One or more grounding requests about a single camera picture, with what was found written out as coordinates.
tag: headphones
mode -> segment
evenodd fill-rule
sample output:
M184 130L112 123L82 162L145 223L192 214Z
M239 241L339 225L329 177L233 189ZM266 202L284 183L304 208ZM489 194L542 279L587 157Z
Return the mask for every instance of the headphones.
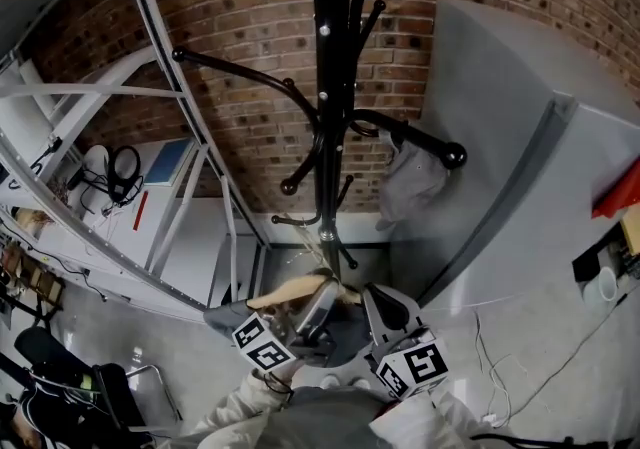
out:
M133 153L136 160L136 167L133 173L129 177L121 177L116 172L116 161L120 153L124 151L130 151ZM140 154L130 145L119 147L114 152L108 149L109 163L107 165L107 191L109 198L120 206L128 204L131 199L127 200L129 192L133 189L136 182L140 178Z

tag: gray cloth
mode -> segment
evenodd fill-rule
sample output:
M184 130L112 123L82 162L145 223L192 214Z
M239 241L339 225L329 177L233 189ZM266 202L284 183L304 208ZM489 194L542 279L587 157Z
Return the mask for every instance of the gray cloth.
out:
M386 403L354 387L301 387L269 416L256 449L391 449L369 428Z
M380 186L377 230L416 216L444 187L448 172L440 159L408 141L396 145L389 133L380 137L394 149L394 157Z

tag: white cup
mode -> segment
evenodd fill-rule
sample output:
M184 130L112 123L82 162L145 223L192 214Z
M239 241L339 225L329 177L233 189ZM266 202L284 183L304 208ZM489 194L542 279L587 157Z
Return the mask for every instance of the white cup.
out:
M601 268L598 276L584 286L582 291L582 299L589 307L604 305L615 300L617 295L616 275L608 266Z

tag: person's hand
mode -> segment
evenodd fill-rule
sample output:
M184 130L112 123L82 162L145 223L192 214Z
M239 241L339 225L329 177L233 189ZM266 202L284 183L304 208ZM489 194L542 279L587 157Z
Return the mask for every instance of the person's hand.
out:
M24 418L24 415L22 415L20 408L16 410L13 419L11 419L11 427L16 435L22 439L24 445L30 449L41 448L40 433L31 427L31 424L29 424L27 419Z

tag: coat rack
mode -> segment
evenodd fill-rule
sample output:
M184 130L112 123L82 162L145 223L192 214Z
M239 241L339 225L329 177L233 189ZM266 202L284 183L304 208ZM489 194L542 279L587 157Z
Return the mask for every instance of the coat rack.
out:
M278 90L289 97L304 112L313 131L313 145L298 169L280 184L285 195L294 195L298 185L313 169L315 171L316 215L310 220L291 220L273 216L273 223L306 227L321 221L319 236L324 257L334 273L340 276L339 253L349 267L358 263L349 255L338 236L336 214L344 200L353 176L348 175L342 189L340 171L344 136L351 128L356 133L377 137L377 129L360 125L367 122L389 131L395 138L407 140L437 156L449 170L467 160L465 148L459 143L443 142L405 123L368 109L354 109L358 58L378 17L385 9L376 0L369 18L361 23L364 0L314 0L316 27L317 108L302 95L290 78L282 81L241 65L195 53L184 47L173 50L177 62L189 61L228 72Z

